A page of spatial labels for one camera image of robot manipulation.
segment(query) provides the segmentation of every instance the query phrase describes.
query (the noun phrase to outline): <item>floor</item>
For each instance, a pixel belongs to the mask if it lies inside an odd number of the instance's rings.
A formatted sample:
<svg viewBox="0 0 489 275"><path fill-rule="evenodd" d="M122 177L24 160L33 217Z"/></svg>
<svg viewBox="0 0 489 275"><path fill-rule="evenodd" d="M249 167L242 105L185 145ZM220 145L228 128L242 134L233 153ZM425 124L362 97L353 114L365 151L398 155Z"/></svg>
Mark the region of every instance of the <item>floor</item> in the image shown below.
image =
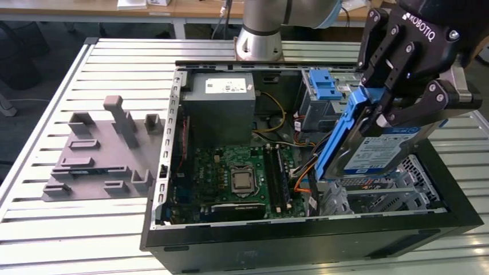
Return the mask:
<svg viewBox="0 0 489 275"><path fill-rule="evenodd" d="M69 69L76 54L84 44L86 37L98 37L98 27L96 23L76 23L76 31L69 33L65 26L60 22L38 23L45 40L50 47L50 52L34 59L34 64L42 75L41 83L32 89L24 91L10 90L0 82L0 93L8 99L45 99L49 100L61 83L65 72ZM173 36L172 27L169 24L156 23L106 23L104 24L108 37L112 38L162 38ZM236 36L240 28L236 27L229 30L229 33ZM284 40L309 40L310 38L321 39L321 37L336 37L334 30L328 35L317 35L313 31L302 29L297 30L293 27L282 31ZM361 34L358 30L352 28L350 33ZM188 39L209 39L212 29L208 25L186 25ZM489 67L473 62L466 69L466 78L473 82L482 97L486 99L481 108L481 113L489 117ZM0 116L0 163L13 162L25 141L29 138L30 132L36 126L37 120L42 115L48 102L44 101L13 101L13 106L17 109L14 117ZM0 164L0 183L5 178L9 170L8 165Z"/></svg>

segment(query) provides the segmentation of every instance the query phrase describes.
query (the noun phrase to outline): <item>yellow wire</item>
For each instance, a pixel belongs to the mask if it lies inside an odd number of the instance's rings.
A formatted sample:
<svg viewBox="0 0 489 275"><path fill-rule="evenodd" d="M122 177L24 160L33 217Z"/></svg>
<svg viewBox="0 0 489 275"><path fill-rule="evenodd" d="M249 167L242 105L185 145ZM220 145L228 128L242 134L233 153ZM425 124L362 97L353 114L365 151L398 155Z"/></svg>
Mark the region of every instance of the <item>yellow wire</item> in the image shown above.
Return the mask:
<svg viewBox="0 0 489 275"><path fill-rule="evenodd" d="M280 124L270 128L270 129L257 129L257 130L253 130L254 133L266 133L266 132L273 132L274 130L280 129L280 127L284 125L285 123L285 110L284 110L284 107L281 106L280 102L274 99L274 97L266 93L266 92L261 92L264 95L266 95L273 101L274 103L277 104L280 110L282 111L282 121L280 122Z"/></svg>

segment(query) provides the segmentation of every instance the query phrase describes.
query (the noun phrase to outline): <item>screw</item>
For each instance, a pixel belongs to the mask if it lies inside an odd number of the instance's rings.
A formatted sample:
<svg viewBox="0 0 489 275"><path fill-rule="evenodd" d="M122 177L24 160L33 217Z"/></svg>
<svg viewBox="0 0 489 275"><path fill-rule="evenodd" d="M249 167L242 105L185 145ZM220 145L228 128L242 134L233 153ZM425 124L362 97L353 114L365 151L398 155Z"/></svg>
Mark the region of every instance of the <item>screw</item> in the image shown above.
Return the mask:
<svg viewBox="0 0 489 275"><path fill-rule="evenodd" d="M449 38L452 41L457 40L460 38L460 33L456 30L450 31Z"/></svg>

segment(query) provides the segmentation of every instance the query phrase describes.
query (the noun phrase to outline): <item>blue drive latch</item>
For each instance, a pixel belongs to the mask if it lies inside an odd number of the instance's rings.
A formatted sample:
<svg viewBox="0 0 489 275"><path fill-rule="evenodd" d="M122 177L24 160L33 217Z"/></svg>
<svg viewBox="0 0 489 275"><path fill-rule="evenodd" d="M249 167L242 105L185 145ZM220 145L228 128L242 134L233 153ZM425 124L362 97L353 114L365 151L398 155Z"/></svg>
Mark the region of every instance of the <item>blue drive latch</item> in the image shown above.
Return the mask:
<svg viewBox="0 0 489 275"><path fill-rule="evenodd" d="M309 82L320 100L341 100L342 94L336 90L334 78L328 70L310 70Z"/></svg>
<svg viewBox="0 0 489 275"><path fill-rule="evenodd" d="M374 104L380 101L385 89L384 88L369 88L360 86L358 89L352 92L348 97L348 104L345 111L340 117L340 121L336 124L329 140L324 147L324 150L318 156L316 163L316 180L320 180L326 171L326 167L334 158L337 149L341 147L341 142L346 137L350 129L353 129L357 123L357 116L361 113L364 107Z"/></svg>

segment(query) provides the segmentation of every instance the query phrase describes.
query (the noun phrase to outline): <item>hard drive label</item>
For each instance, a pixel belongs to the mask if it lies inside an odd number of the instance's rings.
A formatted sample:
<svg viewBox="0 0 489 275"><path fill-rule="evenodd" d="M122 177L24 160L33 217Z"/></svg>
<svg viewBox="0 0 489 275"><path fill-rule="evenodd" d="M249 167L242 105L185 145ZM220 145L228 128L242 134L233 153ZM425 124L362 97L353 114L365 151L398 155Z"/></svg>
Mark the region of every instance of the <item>hard drive label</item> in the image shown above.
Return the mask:
<svg viewBox="0 0 489 275"><path fill-rule="evenodd" d="M389 128L380 137L366 137L345 166L345 174L374 173L384 169L400 153L400 145L416 137L418 131L418 127Z"/></svg>

